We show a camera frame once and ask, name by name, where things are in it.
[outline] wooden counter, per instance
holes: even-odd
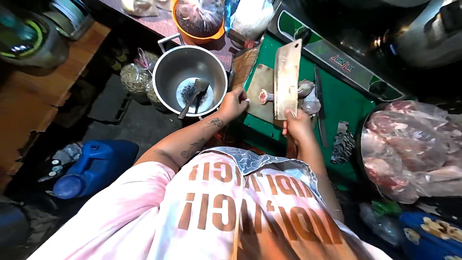
[[[69,57],[47,76],[17,70],[0,83],[0,193],[22,165],[21,159],[38,133],[53,121],[69,89],[85,69],[110,29],[98,22],[76,42],[69,42]]]
[[[120,14],[123,14],[126,17],[130,17],[136,22],[142,24],[148,29],[159,34],[160,36],[168,37],[170,35],[178,33],[178,28],[175,24],[175,21],[172,18],[172,13],[170,11],[166,11],[166,10],[159,8],[158,9],[160,13],[159,16],[134,18],[124,13],[121,0],[94,0],[94,1],[102,2],[106,6],[113,8],[114,10],[118,11]],[[215,54],[218,57],[218,59],[221,61],[221,63],[223,64],[226,71],[230,71],[232,53],[229,51],[229,49],[232,48],[233,45],[231,43],[231,40],[226,36],[223,36],[222,40],[224,41],[224,43],[219,44],[218,46],[213,46],[211,48],[209,46],[202,46],[202,47],[204,47],[207,50],[210,50],[213,54]]]

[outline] blue jerry can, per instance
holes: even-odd
[[[114,182],[134,163],[139,147],[126,140],[88,141],[82,154],[53,187],[62,199],[94,194]]]

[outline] knife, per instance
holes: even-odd
[[[329,148],[329,143],[327,142],[326,126],[324,125],[324,120],[326,119],[326,114],[324,113],[324,100],[322,98],[322,83],[321,75],[319,74],[319,68],[315,65],[315,85],[316,85],[316,96],[321,103],[321,109],[318,112],[318,124],[319,124],[319,135],[321,136],[322,147],[325,149]]]

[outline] aluminum pot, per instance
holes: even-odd
[[[180,38],[181,46],[165,51],[163,43]],[[164,54],[152,72],[152,85],[162,104],[180,114],[194,92],[196,79],[209,82],[206,93],[189,107],[187,117],[200,117],[216,110],[226,95],[228,78],[220,60],[210,51],[184,45],[179,33],[158,41]]]

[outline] wooden cutting board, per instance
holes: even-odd
[[[274,69],[258,64],[247,89],[247,97],[250,99],[247,113],[282,127],[282,121],[274,119],[274,103],[270,101],[265,105],[260,104],[258,96],[262,89],[274,93]]]

